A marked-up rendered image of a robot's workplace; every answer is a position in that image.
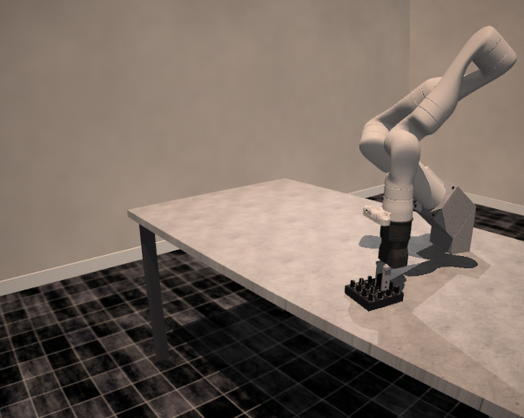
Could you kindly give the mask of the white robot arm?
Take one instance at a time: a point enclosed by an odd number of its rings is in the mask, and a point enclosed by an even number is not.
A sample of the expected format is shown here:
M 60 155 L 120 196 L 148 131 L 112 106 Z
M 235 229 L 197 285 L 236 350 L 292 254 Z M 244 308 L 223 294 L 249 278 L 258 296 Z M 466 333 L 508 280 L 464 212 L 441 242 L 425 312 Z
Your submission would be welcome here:
M 480 70 L 465 75 L 472 60 Z M 415 198 L 426 209 L 441 203 L 446 188 L 428 166 L 421 164 L 420 141 L 447 121 L 460 100 L 502 76 L 516 60 L 514 50 L 500 33 L 492 26 L 484 27 L 467 41 L 443 77 L 428 79 L 365 124 L 359 149 L 386 172 L 386 198 Z

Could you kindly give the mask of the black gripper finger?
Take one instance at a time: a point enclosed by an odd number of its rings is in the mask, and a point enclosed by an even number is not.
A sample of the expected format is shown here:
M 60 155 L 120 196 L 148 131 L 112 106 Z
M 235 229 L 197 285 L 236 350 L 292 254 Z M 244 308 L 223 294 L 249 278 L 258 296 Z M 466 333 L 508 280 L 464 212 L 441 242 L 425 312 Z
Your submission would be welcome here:
M 376 261 L 376 275 L 375 275 L 375 283 L 374 285 L 376 287 L 380 287 L 381 277 L 382 277 L 382 268 L 385 265 L 385 263 L 381 260 Z
M 386 291 L 386 289 L 389 288 L 391 269 L 394 269 L 394 268 L 391 268 L 389 265 L 383 266 L 383 273 L 382 273 L 381 283 L 380 283 L 380 291 Z

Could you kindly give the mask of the black knob box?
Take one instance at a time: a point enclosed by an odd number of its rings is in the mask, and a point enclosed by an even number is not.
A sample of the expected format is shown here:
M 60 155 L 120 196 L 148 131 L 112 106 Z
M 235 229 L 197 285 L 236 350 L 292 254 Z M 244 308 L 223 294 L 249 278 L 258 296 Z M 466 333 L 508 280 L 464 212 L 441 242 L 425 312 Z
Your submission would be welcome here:
M 392 282 L 390 282 L 389 288 L 383 292 L 380 291 L 380 287 L 373 287 L 374 283 L 375 278 L 372 279 L 372 276 L 368 276 L 367 280 L 359 278 L 357 283 L 355 283 L 355 280 L 351 280 L 350 285 L 345 286 L 345 293 L 367 311 L 403 301 L 404 294 L 400 291 L 400 287 L 393 287 Z

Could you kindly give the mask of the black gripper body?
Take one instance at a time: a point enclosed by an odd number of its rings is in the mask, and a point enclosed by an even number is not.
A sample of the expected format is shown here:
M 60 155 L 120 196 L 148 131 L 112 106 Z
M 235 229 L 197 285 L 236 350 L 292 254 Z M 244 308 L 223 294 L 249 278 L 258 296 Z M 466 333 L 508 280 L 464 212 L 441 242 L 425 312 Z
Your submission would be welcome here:
M 391 268 L 407 266 L 407 246 L 413 221 L 413 199 L 393 200 L 384 196 L 382 207 L 365 206 L 363 215 L 380 225 L 382 239 L 378 259 Z

